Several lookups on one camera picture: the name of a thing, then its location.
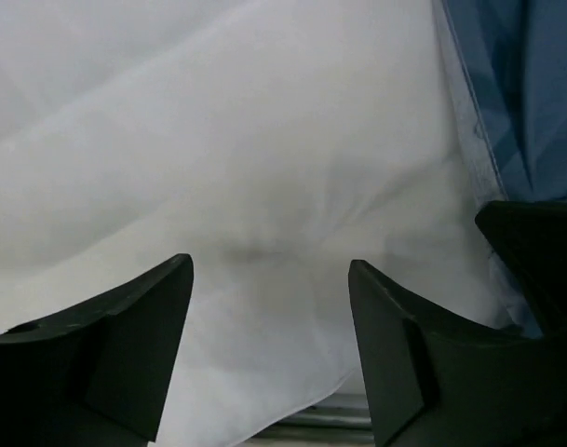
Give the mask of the blue printed pillowcase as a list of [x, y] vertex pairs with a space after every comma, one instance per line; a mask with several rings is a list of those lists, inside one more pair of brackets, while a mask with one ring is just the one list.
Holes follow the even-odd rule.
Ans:
[[[475, 218], [492, 201], [567, 203], [567, 1], [433, 8]], [[508, 326], [526, 338], [546, 336], [484, 238]]]

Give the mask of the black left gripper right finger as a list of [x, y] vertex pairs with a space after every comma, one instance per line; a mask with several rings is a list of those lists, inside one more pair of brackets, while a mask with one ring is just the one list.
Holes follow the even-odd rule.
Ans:
[[567, 446], [567, 328], [492, 329], [362, 260], [348, 287], [377, 445]]

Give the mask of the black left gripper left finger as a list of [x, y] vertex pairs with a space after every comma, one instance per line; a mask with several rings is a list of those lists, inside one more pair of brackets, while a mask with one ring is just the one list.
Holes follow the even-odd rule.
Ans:
[[0, 446], [157, 438], [194, 281], [187, 254], [0, 334]]

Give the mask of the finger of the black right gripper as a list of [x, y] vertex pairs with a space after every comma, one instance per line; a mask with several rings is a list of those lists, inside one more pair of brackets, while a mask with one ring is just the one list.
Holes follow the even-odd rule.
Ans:
[[492, 201], [475, 223], [519, 283], [542, 332], [567, 328], [567, 203]]

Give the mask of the white pillow yellow underside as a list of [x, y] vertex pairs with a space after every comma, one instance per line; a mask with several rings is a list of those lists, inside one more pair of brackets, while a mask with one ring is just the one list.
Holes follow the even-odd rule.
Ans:
[[233, 446], [358, 370], [354, 259], [510, 321], [428, 1], [0, 1], [0, 332], [172, 255], [161, 446]]

